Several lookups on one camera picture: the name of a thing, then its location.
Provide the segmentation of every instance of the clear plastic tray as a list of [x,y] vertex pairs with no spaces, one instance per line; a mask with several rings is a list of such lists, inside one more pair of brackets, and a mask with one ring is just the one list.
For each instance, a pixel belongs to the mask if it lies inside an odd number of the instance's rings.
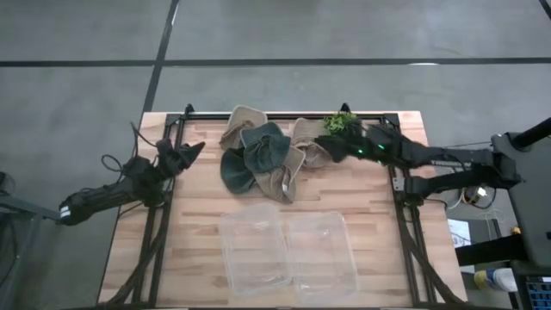
[[358,290],[356,262],[340,213],[289,220],[288,247],[300,302],[330,304]]
[[270,204],[223,214],[222,251],[235,295],[247,296],[291,283],[279,210]]

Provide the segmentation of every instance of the beige cloth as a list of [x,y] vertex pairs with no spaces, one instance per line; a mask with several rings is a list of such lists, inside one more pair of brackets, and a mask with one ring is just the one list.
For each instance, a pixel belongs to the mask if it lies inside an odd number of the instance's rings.
[[303,167],[321,168],[332,161],[331,154],[314,142],[314,138],[327,134],[330,133],[324,128],[322,120],[299,118],[294,122],[291,146],[299,148],[306,154],[306,158],[302,164]]
[[303,151],[291,146],[282,167],[254,174],[260,190],[273,200],[292,203],[296,196],[296,176],[305,157]]
[[227,122],[227,130],[220,138],[220,147],[222,150],[241,147],[241,129],[260,127],[267,122],[268,116],[263,111],[238,105],[233,109]]

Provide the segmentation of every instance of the cloth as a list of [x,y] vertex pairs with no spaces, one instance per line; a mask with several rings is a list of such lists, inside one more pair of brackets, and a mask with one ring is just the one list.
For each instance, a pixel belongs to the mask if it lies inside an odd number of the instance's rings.
[[292,203],[296,196],[296,176],[306,154],[291,146],[283,165],[271,172],[255,173],[258,186],[271,199],[282,203]]
[[252,172],[245,167],[243,160],[244,148],[229,148],[222,155],[220,175],[226,187],[233,194],[243,194],[256,183]]
[[245,166],[252,173],[270,172],[283,165],[291,145],[291,138],[284,136],[274,123],[241,130],[241,141],[245,146]]
[[243,146],[239,135],[241,129],[260,127],[267,121],[268,116],[263,111],[238,105],[233,109],[227,123],[227,130],[220,138],[220,147],[222,150],[240,148]]
[[291,145],[306,154],[303,167],[321,168],[332,161],[331,154],[314,141],[315,138],[328,134],[330,133],[324,128],[322,120],[299,118],[294,122]]

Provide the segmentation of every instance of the floor tile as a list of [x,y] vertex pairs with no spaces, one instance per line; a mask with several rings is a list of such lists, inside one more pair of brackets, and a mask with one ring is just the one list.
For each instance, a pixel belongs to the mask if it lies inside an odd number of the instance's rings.
[[[122,163],[151,69],[0,69],[0,163],[17,182],[14,196],[57,210],[83,187],[112,183],[100,157]],[[93,305],[115,224],[115,210],[77,226],[42,223],[18,308]]]
[[229,111],[237,104],[263,110],[438,109],[435,66],[165,68],[153,109]]
[[167,59],[430,57],[423,5],[407,0],[192,0]]
[[170,0],[5,0],[0,60],[155,59]]
[[549,57],[551,21],[533,0],[424,0],[437,57]]

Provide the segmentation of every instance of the green plant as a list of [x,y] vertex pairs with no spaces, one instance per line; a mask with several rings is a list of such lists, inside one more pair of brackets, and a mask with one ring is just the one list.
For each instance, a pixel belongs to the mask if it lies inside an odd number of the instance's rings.
[[357,116],[351,112],[339,111],[335,115],[324,117],[324,127],[331,134],[341,132],[348,126]]

